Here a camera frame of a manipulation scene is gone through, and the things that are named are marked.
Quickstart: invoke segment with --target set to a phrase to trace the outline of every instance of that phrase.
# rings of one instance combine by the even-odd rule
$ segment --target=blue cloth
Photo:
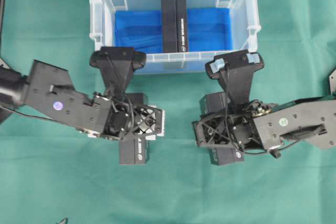
[[[188,9],[189,51],[232,50],[229,9]],[[161,11],[117,11],[115,43],[147,54],[162,53]]]

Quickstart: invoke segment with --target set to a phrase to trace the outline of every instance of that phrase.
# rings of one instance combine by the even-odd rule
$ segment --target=robotic arm
[[[263,67],[262,57],[247,50],[215,56],[205,65],[208,76],[226,90],[206,95],[204,115],[193,122],[196,144],[209,148],[213,164],[241,162],[244,155],[279,158],[301,140],[318,148],[335,146],[336,70],[331,95],[277,105],[249,100],[253,74]]]
[[[145,164],[148,138],[163,135],[164,111],[146,105],[143,93],[125,94],[146,54],[134,48],[102,47],[90,65],[101,72],[106,90],[93,98],[75,90],[67,70],[35,60],[28,76],[0,68],[0,123],[12,113],[75,127],[89,137],[119,140],[120,164]],[[48,118],[17,112],[27,105]]]

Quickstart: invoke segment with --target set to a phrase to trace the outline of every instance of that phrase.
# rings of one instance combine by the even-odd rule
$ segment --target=plastic storage bin
[[[259,23],[257,0],[187,0],[187,8],[229,8],[233,50],[257,50]],[[95,50],[115,46],[115,12],[119,10],[160,10],[160,0],[90,0],[90,38]],[[176,73],[204,71],[215,55],[229,51],[147,54],[146,66],[136,73]]]

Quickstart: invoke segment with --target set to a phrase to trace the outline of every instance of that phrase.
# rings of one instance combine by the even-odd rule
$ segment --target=wire
[[[12,112],[14,114],[17,114],[17,115],[21,115],[21,116],[24,116],[26,118],[33,118],[33,119],[40,119],[40,120],[44,120],[44,121],[48,121],[48,122],[52,122],[52,123],[58,123],[58,124],[62,124],[62,125],[65,125],[65,126],[70,126],[70,127],[73,127],[67,123],[62,123],[60,121],[57,121],[57,120],[54,120],[54,119],[50,119],[50,118],[45,118],[43,116],[37,116],[37,115],[27,115],[27,114],[24,114],[24,113],[21,113],[21,112],[18,112],[16,110],[12,110],[12,109],[9,109],[9,108],[6,108],[2,105],[0,105],[0,108],[1,109],[4,109],[4,110],[7,110],[9,112]]]

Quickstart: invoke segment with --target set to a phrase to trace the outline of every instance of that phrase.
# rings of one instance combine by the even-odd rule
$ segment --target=green fabric surface
[[[336,67],[335,0],[258,0],[259,53],[251,99],[285,103],[328,94]],[[68,69],[78,91],[103,91],[88,65],[89,0],[6,0],[1,56],[28,74],[33,59]],[[271,156],[211,165],[196,148],[198,101],[220,91],[205,73],[135,76],[166,110],[166,135],[145,166],[119,166],[118,145],[12,115],[0,128],[2,223],[335,223],[336,149],[306,142]],[[35,113],[22,108],[26,113]]]

